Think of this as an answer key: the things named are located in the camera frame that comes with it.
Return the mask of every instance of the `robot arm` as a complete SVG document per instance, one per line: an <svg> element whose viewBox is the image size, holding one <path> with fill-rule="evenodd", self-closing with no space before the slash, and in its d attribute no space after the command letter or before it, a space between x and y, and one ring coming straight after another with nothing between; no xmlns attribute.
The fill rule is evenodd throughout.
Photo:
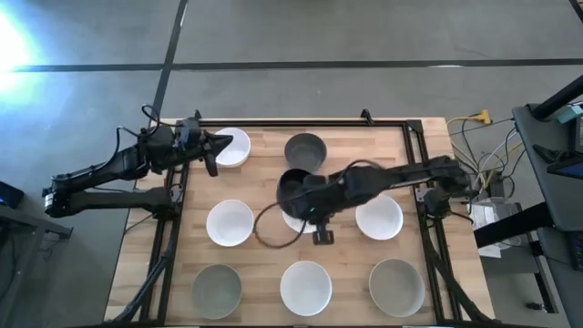
<svg viewBox="0 0 583 328"><path fill-rule="evenodd" d="M277 192L281 209L294 218L316 225L317 231L313 233L315 244L333 243L333 234L325 226L334 213L362 205L384 190L433 181L435 188L424 195L424 210L434 215L435 219L442 219L448 214L450 197L465 196L468 193L465 191L469 186L467 173L456 160L447 156L390 169L380 168L372 162L369 164L373 166L356 167L356 163L328 177L314 176L301 169L288 170L281 177ZM422 241L429 252L430 261L470 318L477 322L493 323L494 320L481 313L467 297L453 274L442 263L431 240L424 238L423 233Z"/></svg>
<svg viewBox="0 0 583 328"><path fill-rule="evenodd" d="M123 195L107 192L87 192L116 179L133 180L145 177L150 170L161 174L164 169L204 160L207 171L217 175L215 158L232 142L232 136L213 135L199 127L196 118L187 118L172 131L171 126L143 128L135 145L120 150L103 163L52 178L43 189L45 213L60 218L87 209L143 208L150 211L169 208L171 197L166 188L151 192L129 192Z"/></svg>
<svg viewBox="0 0 583 328"><path fill-rule="evenodd" d="M281 209L293 218L323 225L334 213L363 205L384 190L435 181L438 186L435 192L441 195L440 200L446 200L464 194L469 185L459 163L447 156L390 169L354 166L355 163L328 177L301 169L288 170L278 186Z"/></svg>

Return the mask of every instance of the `gray floor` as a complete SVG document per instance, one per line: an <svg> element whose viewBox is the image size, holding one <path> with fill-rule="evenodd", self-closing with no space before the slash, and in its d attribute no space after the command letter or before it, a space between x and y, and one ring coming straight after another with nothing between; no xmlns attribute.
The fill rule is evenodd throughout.
<svg viewBox="0 0 583 328"><path fill-rule="evenodd" d="M0 54L0 67L161 63L178 3L4 1L0 26L10 27L5 31L12 50ZM575 41L582 32L566 0L191 0L176 62L583 57L583 44ZM453 118L489 109L500 120L510 118L514 106L544 100L582 68L173 72L162 113L354 117L368 108L378 117ZM116 126L145 125L139 106L153 101L159 77L159 72L0 73L5 123L0 180L26 192L23 209L42 216L40 192L52 174L110 156ZM478 153L488 152L511 128L502 123L468 137ZM122 138L124 145L131 141ZM525 207L542 200L526 159L515 181L513 200ZM99 323L126 216L126 210L86 211L59 220L75 227L73 237L56 246L48 261L39 253L13 326ZM540 301L530 276L487 279L498 319L568 327L563 314L524 308L525 302Z"/></svg>

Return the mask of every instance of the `bright light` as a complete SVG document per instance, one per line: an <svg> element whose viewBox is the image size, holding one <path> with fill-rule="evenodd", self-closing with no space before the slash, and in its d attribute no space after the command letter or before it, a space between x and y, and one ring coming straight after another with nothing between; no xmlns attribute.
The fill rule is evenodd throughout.
<svg viewBox="0 0 583 328"><path fill-rule="evenodd" d="M18 30L0 7L0 71L8 71L30 63L31 56L26 46L25 33Z"/></svg>

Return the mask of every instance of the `wooden table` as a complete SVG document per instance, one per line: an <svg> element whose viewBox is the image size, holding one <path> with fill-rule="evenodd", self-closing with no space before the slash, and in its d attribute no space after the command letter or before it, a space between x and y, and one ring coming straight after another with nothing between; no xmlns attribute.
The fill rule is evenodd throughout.
<svg viewBox="0 0 583 328"><path fill-rule="evenodd" d="M453 156L443 118L420 118L430 157ZM208 128L216 131L219 128ZM251 155L235 169L220 169L219 176L208 176L204 165L190 164L189 182L179 234L166 324L244 324L244 325L389 325L435 323L431 292L427 281L424 253L411 188L386 191L404 211L401 232L389 241L373 241L357 228L354 209L335 215L330 224L336 243L314 246L312 236L304 235L291 247L272 250L261 246L251 236L242 245L224 248L207 235L205 222L210 209L222 200L242 200L254 214L274 202L276 184L287 165L283 147L300 132L320 136L328 148L328 157L320 173L344 168L354 159L372 159L387 167L406 164L403 132L399 128L244 128L251 138ZM420 159L418 150L416 158ZM138 188L148 189L163 183L163 176L149 174L138 181ZM132 210L128 225L148 214ZM468 296L483 313L494 317L476 241L466 220L450 217L444 221L454 274ZM129 232L121 247L106 319L115 317L135 295L148 270L149 255L156 222L147 220ZM281 210L268 211L261 218L259 230L269 241L280 243L294 236L283 221ZM425 301L421 310L408 318L394 318L379 310L368 291L368 277L382 259L399 258L411 263L424 277ZM326 309L313 317L294 315L283 305L279 292L284 271L296 261L316 261L332 277L333 294ZM190 287L206 266L224 263L241 277L243 297L239 308L218 321L198 317L190 300ZM445 285L440 280L446 317L451 318ZM155 289L152 316L158 309L159 288Z"/></svg>

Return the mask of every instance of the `wire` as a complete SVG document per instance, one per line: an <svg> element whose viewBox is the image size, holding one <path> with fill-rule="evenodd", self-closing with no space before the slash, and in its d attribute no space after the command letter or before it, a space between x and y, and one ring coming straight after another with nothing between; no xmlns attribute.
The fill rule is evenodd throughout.
<svg viewBox="0 0 583 328"><path fill-rule="evenodd" d="M469 129L467 129L465 132L469 132L469 131L477 130L477 129L480 129L480 128L488 128L488 127L492 127L492 126L494 126L494 125L496 125L496 124L500 124L500 123L503 123L503 122L508 122L509 120L514 120L514 119L513 119L513 118L506 118L506 119L502 119L502 120L499 120L499 121L497 121L497 122L494 122L494 123L492 123L492 124L484 125L484 126L482 126L482 127L469 128ZM458 135L458 134L461 134L461 133L462 133L462 131L458 131L458 132L450 133L449 135L450 135L450 136L455 136L455 135Z"/></svg>
<svg viewBox="0 0 583 328"><path fill-rule="evenodd" d="M145 104L142 105L142 113L144 113L144 115L146 115L147 118L153 120L154 122L156 122L156 126L148 133L148 136L153 135L154 133L156 133L156 131L158 131L158 128L162 125L162 126L167 126L167 127L171 127L171 128L179 128L182 127L182 125L180 124L169 124L169 123L165 123L160 121L160 112L159 110L155 109L153 106ZM156 116L152 116L152 114L148 113L146 111L146 109L149 109L150 112L152 114L156 113Z"/></svg>
<svg viewBox="0 0 583 328"><path fill-rule="evenodd" d="M470 222L472 222L472 225L474 225L474 220L472 218L468 217L467 215L460 214L460 213L457 213L457 212L454 212L454 211L452 211L451 213L454 214L455 216L458 216L458 217L462 218L462 219L469 220Z"/></svg>
<svg viewBox="0 0 583 328"><path fill-rule="evenodd" d="M126 131L127 133L131 134L132 136L138 137L138 134L137 134L136 132L134 132L134 131L130 130L129 128L122 127L122 126L119 126L119 127L117 127L117 128L116 128L116 147L115 147L115 148L114 148L114 150L113 150L113 154L111 155L111 157L110 157L110 158L109 158L107 161L105 161L105 162L103 162L103 163L99 164L99 166L97 166L96 168L93 168L93 169L92 169L92 170L93 170L93 172L95 172L95 171L98 171L98 170L100 170L100 169L103 169L105 166L107 166L108 164L110 164L110 163L113 161L113 159L116 157L116 155L117 155L117 153L118 153L118 151L119 151L119 131L120 131L121 129L123 129L123 130L124 130L124 131ZM75 176L71 176L70 174L68 174L68 173L67 173L67 174L66 174L66 175L64 175L63 177L53 177L52 179L53 179L54 181L65 181L65 180L68 180L68 179L72 179L72 178L74 178L74 177L75 177Z"/></svg>
<svg viewBox="0 0 583 328"><path fill-rule="evenodd" d="M514 167L512 168L512 171L506 177L512 177L512 175L514 174L514 171L517 170L518 162L520 161L520 159L522 159L522 156L525 154L525 152L527 152L526 149L522 150L522 152L520 153L520 156L518 156L517 162L514 163Z"/></svg>
<svg viewBox="0 0 583 328"><path fill-rule="evenodd" d="M476 160L476 156L474 156L474 151L472 151L472 147L470 146L470 143L469 143L469 141L467 141L467 137L465 136L465 123L467 123L466 119L462 123L462 138L464 139L465 145L467 146L467 150L469 151L470 156L472 157L472 160L474 161L474 163L476 165L478 165L478 162Z"/></svg>
<svg viewBox="0 0 583 328"><path fill-rule="evenodd" d="M298 232L298 234L295 235L295 237L293 237L292 240L284 242L283 244L279 244L279 245L274 245L271 243L268 243L267 241L265 241L263 238L260 237L259 233L257 232L257 223L259 222L259 219L263 216L263 214L268 211L269 209L271 209L272 207L276 206L276 205L280 205L281 203L285 202L274 202L270 205L268 205L265 209L261 210L261 212L259 213L259 215L257 216L257 218L255 219L255 222L253 223L253 231L255 232L255 238L257 238L257 241L263 245L263 246L267 246L269 248L272 249L282 249L285 247L288 247L290 245L292 245L293 243L295 243L296 241L298 241L298 239L303 235L303 231L306 229L306 224L308 223L307 220L303 221L302 224L302 228L300 229L300 231Z"/></svg>
<svg viewBox="0 0 583 328"><path fill-rule="evenodd" d="M497 152L499 149L501 149L501 148L502 148L502 146L504 146L504 145L505 145L505 144L506 144L506 143L507 143L507 142L508 142L508 141L509 141L509 140L510 140L512 137L514 137L514 136L515 136L516 132L515 132L515 131L513 131L513 130L511 130L511 133L510 133L510 134L506 135L506 139L505 139L505 141L503 141L503 142L502 142L500 145L498 145L498 147L496 147L496 148L494 149L494 151L492 151L492 154L490 154L490 156L489 156L489 157L486 159L486 161L484 162L484 167L487 165L487 163L490 161L490 159L494 157L494 154L496 154L496 152ZM485 188L487 188L487 185L488 185L488 183L489 183L489 180L490 180L490 179L488 179L488 180L487 180L487 181L484 183L484 185L482 186L482 189L480 190L480 192L481 192L482 190L484 190ZM476 185L477 185L477 181L476 181L476 182L474 182L474 186L473 186L473 188L475 188L475 187L476 187Z"/></svg>
<svg viewBox="0 0 583 328"><path fill-rule="evenodd" d="M10 237L10 244L12 245L12 260L11 260L12 261L12 271L10 273L10 280L8 281L8 284L6 285L2 294L0 294L0 303L2 303L2 300L8 294L8 291L10 290L10 286L12 285L12 282L14 281L14 279L16 277L16 245L15 245L15 239L12 236Z"/></svg>
<svg viewBox="0 0 583 328"><path fill-rule="evenodd" d="M512 179L512 177L503 177L502 181L504 181L505 179L509 179L510 182L512 183L512 189L511 189L510 193L508 194L508 196L506 196L507 198L511 198L512 196L514 196L514 192L516 191L517 185L514 182L514 179Z"/></svg>
<svg viewBox="0 0 583 328"><path fill-rule="evenodd" d="M450 120L447 121L447 124L446 125L449 127L450 124L452 124L452 123L454 123L456 121L459 121L459 120L467 120L467 119L474 119L474 118L471 118L471 117L452 118L452 119L450 119ZM454 149L457 149L457 151L459 151L462 155L465 156L466 159L468 159L470 161L470 164L473 164L476 169L479 169L477 167L476 161L473 160L471 156L467 155L461 148L459 148L459 146L457 146L454 143L453 140L451 141L451 143L452 143L452 146L454 147Z"/></svg>
<svg viewBox="0 0 583 328"><path fill-rule="evenodd" d="M127 191L127 190L119 190L119 189L115 189L115 188L92 187L91 189L94 189L94 190L103 190L103 191L117 191L117 192L126 192L126 193L129 193L129 191Z"/></svg>
<svg viewBox="0 0 583 328"><path fill-rule="evenodd" d="M149 214L149 215L148 215L146 218L144 218L144 219L142 219L142 220L139 220L138 222L136 222L136 223L134 223L134 224L130 225L129 227L127 227L127 228L124 230L124 234L128 233L128 231L130 231L130 230L132 230L132 229L136 228L136 226L138 226L140 223L144 222L145 220L147 220L147 219L149 219L149 218L151 218L151 217L153 217L153 216L154 216L154 213L150 213L150 214Z"/></svg>
<svg viewBox="0 0 583 328"><path fill-rule="evenodd" d="M464 122L466 122L468 119L476 119L476 118L472 118L472 117L452 118L452 119L447 121L446 125L449 127L449 125L452 124L453 122L456 122L458 120L463 120ZM473 154L472 154L472 156L467 155L459 146L457 146L457 144L455 144L455 142L453 140L451 140L451 144L452 144L452 147L455 150L457 150L461 155L463 155L469 163L465 162L460 156L457 156L457 159L460 160L461 162L464 162L464 164L466 164L467 167L473 168L474 171L477 172L477 180L476 181L482 180L482 182L484 182L486 180L486 178L484 177L484 175L479 173L480 168L478 167Z"/></svg>

